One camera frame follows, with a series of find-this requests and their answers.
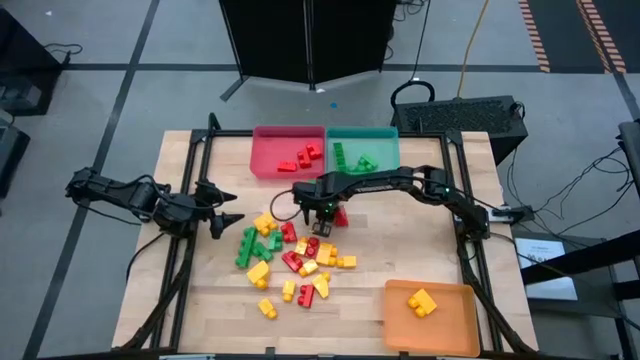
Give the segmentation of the white printed sheet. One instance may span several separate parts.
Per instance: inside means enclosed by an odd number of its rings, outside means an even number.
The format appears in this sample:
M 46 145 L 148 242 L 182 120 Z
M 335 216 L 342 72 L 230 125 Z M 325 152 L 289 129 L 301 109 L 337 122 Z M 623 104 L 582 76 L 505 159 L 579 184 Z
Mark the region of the white printed sheet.
M 529 238 L 516 238 L 516 250 L 521 269 L 545 262 L 565 254 L 562 243 Z M 577 301 L 578 296 L 573 280 L 569 277 L 525 286 L 528 299 Z

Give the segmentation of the black equipment cabinet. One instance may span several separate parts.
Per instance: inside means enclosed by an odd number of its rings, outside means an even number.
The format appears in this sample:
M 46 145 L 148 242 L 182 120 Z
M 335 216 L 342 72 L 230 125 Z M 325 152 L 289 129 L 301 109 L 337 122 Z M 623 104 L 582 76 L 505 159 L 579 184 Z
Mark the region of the black equipment cabinet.
M 61 72 L 62 64 L 0 5 L 0 109 L 44 115 Z

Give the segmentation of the teal plastic bin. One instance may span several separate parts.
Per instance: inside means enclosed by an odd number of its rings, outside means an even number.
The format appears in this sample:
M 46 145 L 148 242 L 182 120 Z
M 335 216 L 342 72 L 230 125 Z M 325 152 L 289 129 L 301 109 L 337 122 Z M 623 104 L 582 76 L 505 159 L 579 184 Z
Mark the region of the teal plastic bin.
M 326 130 L 325 171 L 337 171 L 333 144 L 341 142 L 344 148 L 347 171 L 352 175 L 359 172 L 357 164 L 362 154 L 368 154 L 377 163 L 374 172 L 394 170 L 400 166 L 398 131 L 394 127 L 332 127 Z

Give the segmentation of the black partition panel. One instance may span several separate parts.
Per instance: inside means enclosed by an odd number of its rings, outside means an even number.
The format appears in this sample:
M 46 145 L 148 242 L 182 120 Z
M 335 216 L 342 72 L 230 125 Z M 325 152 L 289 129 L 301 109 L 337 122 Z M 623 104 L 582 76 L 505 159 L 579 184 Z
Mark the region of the black partition panel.
M 306 5 L 314 83 L 382 69 L 396 0 L 306 0 Z
M 305 0 L 219 0 L 239 72 L 309 85 Z

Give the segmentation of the pink plastic bin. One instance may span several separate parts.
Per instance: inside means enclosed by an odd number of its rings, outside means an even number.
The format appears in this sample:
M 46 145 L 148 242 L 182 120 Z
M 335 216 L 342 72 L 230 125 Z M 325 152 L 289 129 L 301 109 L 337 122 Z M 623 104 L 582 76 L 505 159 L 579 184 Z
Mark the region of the pink plastic bin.
M 306 151 L 306 145 L 316 143 L 323 157 L 311 160 L 312 166 L 301 169 L 297 153 Z M 278 172 L 281 161 L 296 162 L 296 172 Z M 325 172 L 325 128 L 322 126 L 257 126 L 253 130 L 249 168 L 259 179 L 306 180 Z

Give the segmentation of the orange plastic bin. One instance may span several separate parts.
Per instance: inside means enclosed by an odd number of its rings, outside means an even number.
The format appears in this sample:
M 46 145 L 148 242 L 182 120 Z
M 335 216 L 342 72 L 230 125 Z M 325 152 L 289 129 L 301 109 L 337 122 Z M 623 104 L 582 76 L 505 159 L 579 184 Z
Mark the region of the orange plastic bin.
M 427 294 L 435 305 L 421 317 L 409 305 Z M 389 280 L 384 287 L 384 341 L 410 353 L 477 357 L 480 339 L 475 295 L 468 285 Z

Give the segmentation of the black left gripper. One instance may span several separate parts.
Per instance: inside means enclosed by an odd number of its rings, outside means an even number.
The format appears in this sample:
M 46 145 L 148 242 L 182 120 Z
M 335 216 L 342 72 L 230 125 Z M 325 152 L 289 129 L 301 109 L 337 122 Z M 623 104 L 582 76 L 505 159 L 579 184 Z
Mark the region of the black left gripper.
M 154 222 L 159 229 L 172 237 L 186 238 L 193 233 L 193 223 L 207 220 L 213 212 L 212 205 L 203 203 L 224 203 L 236 200 L 237 196 L 220 190 L 208 180 L 197 182 L 197 198 L 172 193 L 161 195 L 154 209 Z M 213 213 L 209 220 L 209 230 L 213 239 L 220 239 L 226 228 L 245 217 L 244 214 Z

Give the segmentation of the yellow sloped toy block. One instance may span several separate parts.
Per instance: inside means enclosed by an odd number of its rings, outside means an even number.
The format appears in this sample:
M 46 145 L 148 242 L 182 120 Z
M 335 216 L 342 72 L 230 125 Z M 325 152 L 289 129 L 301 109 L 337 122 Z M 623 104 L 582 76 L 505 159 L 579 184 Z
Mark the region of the yellow sloped toy block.
M 323 299 L 326 299 L 330 294 L 330 280 L 331 275 L 329 272 L 322 272 L 312 280 L 313 287 Z

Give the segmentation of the grey adapter box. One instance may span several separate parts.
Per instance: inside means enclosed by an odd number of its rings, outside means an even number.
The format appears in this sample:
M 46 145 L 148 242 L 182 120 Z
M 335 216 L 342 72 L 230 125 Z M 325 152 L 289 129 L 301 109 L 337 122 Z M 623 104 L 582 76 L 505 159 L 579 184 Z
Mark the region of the grey adapter box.
M 531 206 L 511 207 L 502 205 L 489 212 L 489 221 L 492 223 L 517 224 L 535 219 Z

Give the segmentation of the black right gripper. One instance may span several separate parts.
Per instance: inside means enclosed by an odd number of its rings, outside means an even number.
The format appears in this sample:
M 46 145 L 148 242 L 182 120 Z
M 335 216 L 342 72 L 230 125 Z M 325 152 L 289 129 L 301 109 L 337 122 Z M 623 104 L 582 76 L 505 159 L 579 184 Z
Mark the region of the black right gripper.
M 339 200 L 345 192 L 344 185 L 329 182 L 294 182 L 292 185 L 294 203 L 299 205 L 306 225 L 310 224 L 310 210 L 316 211 L 313 233 L 317 236 L 329 236 Z

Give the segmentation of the black side desk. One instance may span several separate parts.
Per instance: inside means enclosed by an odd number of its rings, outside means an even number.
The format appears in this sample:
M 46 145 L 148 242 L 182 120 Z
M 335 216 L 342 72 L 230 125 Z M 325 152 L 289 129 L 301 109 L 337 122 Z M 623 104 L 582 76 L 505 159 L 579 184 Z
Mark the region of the black side desk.
M 577 301 L 528 299 L 533 310 L 611 318 L 615 322 L 624 360 L 640 360 L 631 330 L 640 320 L 627 316 L 624 303 L 640 300 L 640 230 L 611 240 L 515 231 L 514 239 L 529 238 L 563 244 L 565 254 L 521 269 L 526 285 L 569 277 Z

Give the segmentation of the black perforated computer case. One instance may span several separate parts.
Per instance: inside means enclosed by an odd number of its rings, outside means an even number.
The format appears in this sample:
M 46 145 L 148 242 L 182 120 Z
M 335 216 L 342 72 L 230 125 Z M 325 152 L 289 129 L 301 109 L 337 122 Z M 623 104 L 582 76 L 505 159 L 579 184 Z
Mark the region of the black perforated computer case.
M 403 103 L 392 108 L 391 125 L 399 132 L 486 132 L 496 165 L 528 136 L 524 104 L 512 96 Z

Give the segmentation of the large yellow toy block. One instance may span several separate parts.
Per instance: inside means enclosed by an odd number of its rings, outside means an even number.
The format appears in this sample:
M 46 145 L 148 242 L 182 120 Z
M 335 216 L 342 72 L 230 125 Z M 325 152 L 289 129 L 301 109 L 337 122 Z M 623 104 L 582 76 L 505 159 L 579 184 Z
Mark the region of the large yellow toy block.
M 419 318 L 426 317 L 437 308 L 436 302 L 423 288 L 419 289 L 409 297 L 408 306 Z

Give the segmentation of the dark grey case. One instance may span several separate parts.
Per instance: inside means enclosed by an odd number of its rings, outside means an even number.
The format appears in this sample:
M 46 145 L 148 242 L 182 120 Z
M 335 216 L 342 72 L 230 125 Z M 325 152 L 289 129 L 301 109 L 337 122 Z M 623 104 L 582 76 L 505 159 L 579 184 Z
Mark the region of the dark grey case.
M 31 137 L 15 126 L 15 117 L 0 119 L 0 199 L 10 189 L 17 168 L 27 150 Z

